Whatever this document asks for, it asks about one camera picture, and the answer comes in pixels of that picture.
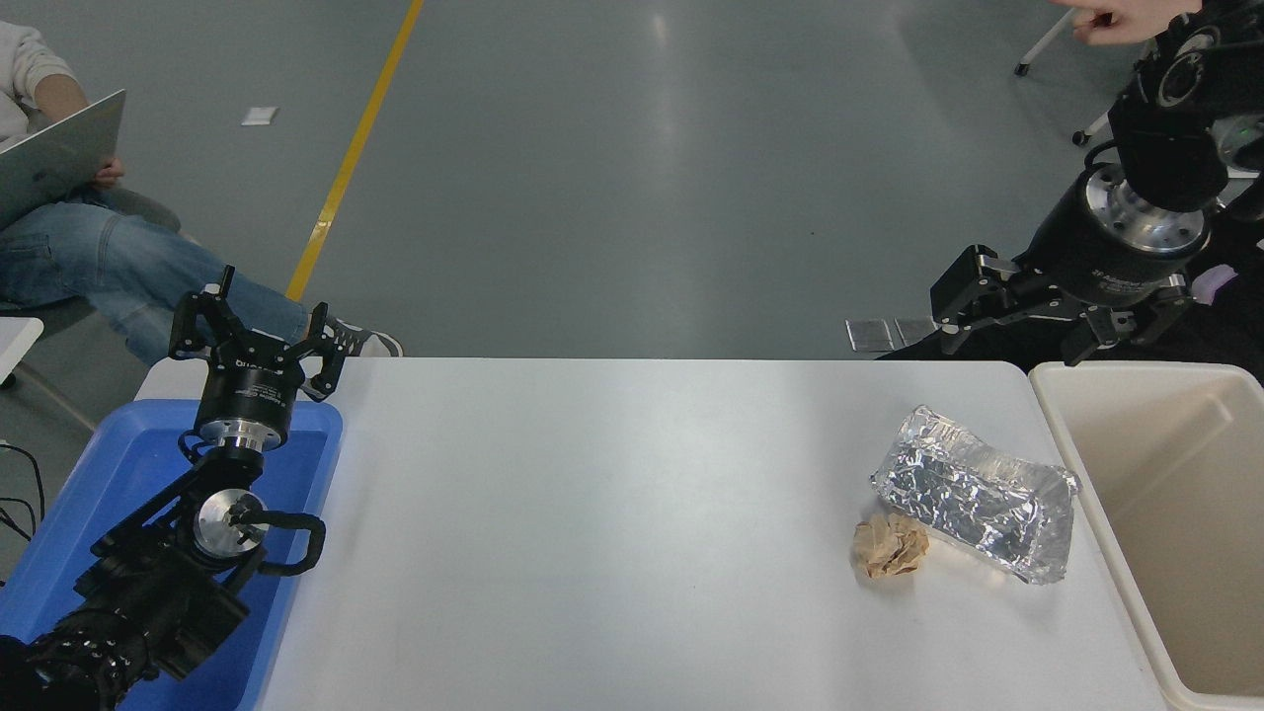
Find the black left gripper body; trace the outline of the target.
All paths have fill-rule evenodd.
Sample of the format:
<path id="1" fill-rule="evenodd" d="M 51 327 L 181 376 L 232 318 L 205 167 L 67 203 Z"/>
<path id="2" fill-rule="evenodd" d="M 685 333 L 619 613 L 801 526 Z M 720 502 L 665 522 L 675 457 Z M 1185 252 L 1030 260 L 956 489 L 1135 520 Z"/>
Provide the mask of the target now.
<path id="1" fill-rule="evenodd" d="M 207 380 L 196 414 L 198 436 L 288 436 L 296 396 L 305 382 L 288 343 L 249 330 L 209 350 Z"/>

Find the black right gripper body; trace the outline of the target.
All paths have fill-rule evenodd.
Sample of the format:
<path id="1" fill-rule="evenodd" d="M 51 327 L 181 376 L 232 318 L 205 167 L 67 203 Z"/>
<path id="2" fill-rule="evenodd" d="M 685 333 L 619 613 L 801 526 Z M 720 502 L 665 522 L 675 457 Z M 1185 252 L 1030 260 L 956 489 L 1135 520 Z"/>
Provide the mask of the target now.
<path id="1" fill-rule="evenodd" d="M 1074 186 L 1025 252 L 1026 269 L 1047 275 L 1086 304 L 1138 304 L 1205 248 L 1205 213 L 1152 205 L 1130 186 Z"/>

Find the bin-side person's right hand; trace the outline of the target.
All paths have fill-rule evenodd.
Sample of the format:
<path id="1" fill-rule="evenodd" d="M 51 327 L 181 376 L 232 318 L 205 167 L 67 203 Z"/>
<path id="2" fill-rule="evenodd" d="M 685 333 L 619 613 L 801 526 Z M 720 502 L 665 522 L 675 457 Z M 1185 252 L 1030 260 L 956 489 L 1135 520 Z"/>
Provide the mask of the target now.
<path id="1" fill-rule="evenodd" d="M 1163 35 L 1179 15 L 1193 15 L 1205 1 L 1050 1 L 1071 9 L 1071 35 L 1086 46 L 1141 43 Z"/>

